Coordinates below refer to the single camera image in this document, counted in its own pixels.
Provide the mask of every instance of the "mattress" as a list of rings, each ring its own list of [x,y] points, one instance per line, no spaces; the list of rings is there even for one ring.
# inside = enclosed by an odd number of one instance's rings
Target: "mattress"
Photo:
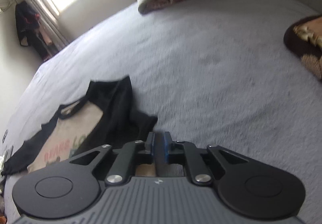
[[[186,0],[141,16],[133,4],[85,33],[37,71],[8,124],[15,152],[59,104],[90,80],[129,74],[156,130],[198,147],[217,144],[299,177],[299,217],[322,218],[322,84],[283,45],[286,29],[316,14],[294,0]],[[8,223],[19,217],[5,186]]]

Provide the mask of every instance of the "brown plush item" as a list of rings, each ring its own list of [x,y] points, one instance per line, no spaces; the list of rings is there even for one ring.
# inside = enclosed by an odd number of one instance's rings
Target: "brown plush item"
[[[310,16],[292,24],[284,34],[284,44],[302,64],[322,80],[322,48],[319,43],[321,15]]]

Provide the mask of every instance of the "gray bedsheet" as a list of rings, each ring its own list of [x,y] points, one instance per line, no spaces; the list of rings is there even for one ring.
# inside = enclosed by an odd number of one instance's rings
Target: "gray bedsheet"
[[[2,150],[16,151],[90,80],[129,74],[138,107],[159,117],[156,129],[295,174],[307,192],[299,216],[320,224],[322,84],[283,45],[287,27],[312,14],[294,0],[186,0],[146,16],[134,4],[39,68]],[[5,187],[9,223],[18,178]]]

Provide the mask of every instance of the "black sleeve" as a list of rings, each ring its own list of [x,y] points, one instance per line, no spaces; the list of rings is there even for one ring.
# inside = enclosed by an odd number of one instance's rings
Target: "black sleeve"
[[[48,123],[41,125],[41,130],[31,139],[24,141],[21,148],[4,163],[1,175],[12,175],[27,170],[27,166],[35,160],[41,148],[56,127],[57,114],[58,113],[56,113]]]

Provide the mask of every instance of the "white wall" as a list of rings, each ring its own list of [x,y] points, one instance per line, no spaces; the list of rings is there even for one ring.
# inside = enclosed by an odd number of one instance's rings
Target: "white wall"
[[[0,141],[21,95],[41,63],[33,48],[19,45],[14,5],[0,13]]]
[[[66,36],[73,40],[136,0],[76,0],[58,16]]]

